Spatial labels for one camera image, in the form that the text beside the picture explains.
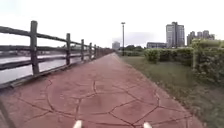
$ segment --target wooden fence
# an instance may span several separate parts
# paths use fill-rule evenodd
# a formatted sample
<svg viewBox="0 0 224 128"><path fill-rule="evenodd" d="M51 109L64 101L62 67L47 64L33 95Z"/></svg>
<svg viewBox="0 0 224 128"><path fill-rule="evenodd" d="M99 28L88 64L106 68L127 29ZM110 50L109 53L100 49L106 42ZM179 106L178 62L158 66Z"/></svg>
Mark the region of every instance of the wooden fence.
<svg viewBox="0 0 224 128"><path fill-rule="evenodd" d="M0 64L0 71L5 69L13 69L17 67L22 67L26 65L32 65L33 76L36 76L40 74L38 64L41 62L52 61L56 59L65 59L66 65L70 66L71 58L81 58L81 61L84 61L84 57L88 56L89 59L91 60L93 59L92 58L93 56L94 58L97 58L112 52L112 50L110 49L103 49L103 48L97 47L96 45L92 46L92 43L89 43L89 45L86 45L84 44L84 39L81 40L81 43L71 41L70 33L66 34L66 39L37 33L37 21L31 21L30 31L24 31L24 30L18 30L18 29L0 26L0 33L30 37L30 46L0 45L0 51L27 51L30 54L30 60ZM37 38L64 42L66 43L66 47L55 48L55 47L38 46ZM74 44L75 46L79 46L79 48L71 47L71 44ZM51 58L38 59L39 51L59 51L62 53L66 53L66 57L51 57ZM71 52L76 52L80 54L72 55Z"/></svg>

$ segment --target water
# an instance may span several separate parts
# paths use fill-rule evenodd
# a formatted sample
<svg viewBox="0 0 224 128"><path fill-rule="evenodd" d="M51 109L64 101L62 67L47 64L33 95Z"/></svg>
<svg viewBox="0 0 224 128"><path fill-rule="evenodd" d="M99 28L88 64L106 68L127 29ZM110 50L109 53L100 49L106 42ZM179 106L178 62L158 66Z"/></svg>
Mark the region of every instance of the water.
<svg viewBox="0 0 224 128"><path fill-rule="evenodd" d="M61 57L65 55L44 55L38 56L38 58L49 58L49 57ZM18 62L30 60L30 57L10 57L10 58L0 58L0 64L8 63L8 62ZM81 58L72 58L70 59L71 63L76 63L81 61ZM48 62L39 63L40 72L50 70L56 67L60 67L66 64L66 60L53 60ZM23 66L14 69L2 70L0 71L0 84L6 83L18 78L22 78L28 75L32 75L32 66Z"/></svg>

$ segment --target tree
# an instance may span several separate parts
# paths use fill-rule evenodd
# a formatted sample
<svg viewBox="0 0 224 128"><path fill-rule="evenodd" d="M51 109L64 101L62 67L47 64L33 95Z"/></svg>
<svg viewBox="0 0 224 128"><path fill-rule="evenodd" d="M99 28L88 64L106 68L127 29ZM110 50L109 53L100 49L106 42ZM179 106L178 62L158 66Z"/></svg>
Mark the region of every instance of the tree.
<svg viewBox="0 0 224 128"><path fill-rule="evenodd" d="M128 45L127 47L125 47L125 50L127 51L134 51L135 46L134 45Z"/></svg>
<svg viewBox="0 0 224 128"><path fill-rule="evenodd" d="M143 50L143 48L141 46L135 47L135 51L141 52L142 50Z"/></svg>

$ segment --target grass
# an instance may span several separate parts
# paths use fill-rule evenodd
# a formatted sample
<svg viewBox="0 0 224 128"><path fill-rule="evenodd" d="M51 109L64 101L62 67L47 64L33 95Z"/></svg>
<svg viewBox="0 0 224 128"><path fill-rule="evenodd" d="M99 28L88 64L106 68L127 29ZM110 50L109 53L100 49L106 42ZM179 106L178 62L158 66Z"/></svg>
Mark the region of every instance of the grass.
<svg viewBox="0 0 224 128"><path fill-rule="evenodd" d="M196 79L190 67L175 62L149 63L144 57L122 57L175 97L208 128L224 128L224 88Z"/></svg>

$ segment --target overcast sky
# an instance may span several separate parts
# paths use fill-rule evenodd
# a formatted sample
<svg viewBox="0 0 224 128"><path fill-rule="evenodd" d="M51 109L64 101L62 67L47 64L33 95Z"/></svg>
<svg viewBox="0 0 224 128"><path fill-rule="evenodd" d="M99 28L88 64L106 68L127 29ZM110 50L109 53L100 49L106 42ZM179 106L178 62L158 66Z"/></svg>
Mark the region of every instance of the overcast sky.
<svg viewBox="0 0 224 128"><path fill-rule="evenodd" d="M38 21L38 32L58 37L71 33L73 41L82 38L102 47L122 36L125 44L145 46L147 41L165 42L166 24L177 21L190 31L209 30L224 39L221 0L0 0L0 26L29 30ZM29 44L29 38L0 34L0 45ZM38 40L38 45L63 43Z"/></svg>

